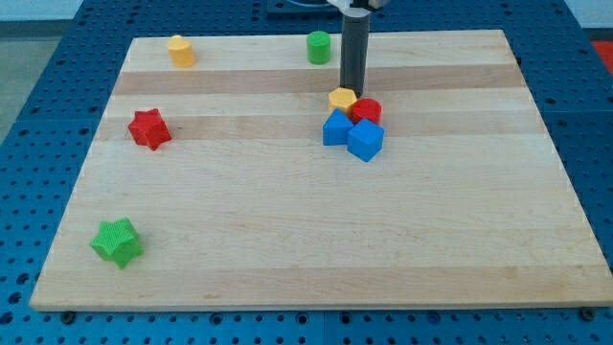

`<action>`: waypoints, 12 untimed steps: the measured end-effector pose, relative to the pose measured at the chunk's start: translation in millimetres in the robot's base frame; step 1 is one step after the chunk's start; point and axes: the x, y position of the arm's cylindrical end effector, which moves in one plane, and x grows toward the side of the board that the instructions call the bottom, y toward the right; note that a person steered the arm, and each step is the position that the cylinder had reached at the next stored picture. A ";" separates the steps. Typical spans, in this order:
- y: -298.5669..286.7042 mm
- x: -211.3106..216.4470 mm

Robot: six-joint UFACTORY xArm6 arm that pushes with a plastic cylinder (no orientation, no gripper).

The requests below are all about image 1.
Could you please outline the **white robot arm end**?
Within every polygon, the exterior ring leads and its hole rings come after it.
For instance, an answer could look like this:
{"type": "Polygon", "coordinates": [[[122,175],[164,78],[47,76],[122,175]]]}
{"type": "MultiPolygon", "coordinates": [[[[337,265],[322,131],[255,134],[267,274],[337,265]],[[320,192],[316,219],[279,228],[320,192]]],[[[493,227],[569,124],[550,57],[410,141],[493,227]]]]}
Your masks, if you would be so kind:
{"type": "Polygon", "coordinates": [[[343,15],[349,17],[364,17],[371,12],[377,12],[387,6],[391,0],[327,0],[343,15]]]}

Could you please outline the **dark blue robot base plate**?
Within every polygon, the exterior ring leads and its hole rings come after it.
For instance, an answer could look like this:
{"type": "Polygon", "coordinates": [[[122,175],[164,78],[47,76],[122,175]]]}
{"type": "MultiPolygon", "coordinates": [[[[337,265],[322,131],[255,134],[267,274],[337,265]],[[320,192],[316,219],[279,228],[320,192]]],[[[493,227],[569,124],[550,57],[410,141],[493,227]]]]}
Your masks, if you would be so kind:
{"type": "Polygon", "coordinates": [[[289,17],[290,15],[338,14],[327,0],[265,0],[267,17],[289,17]]]}

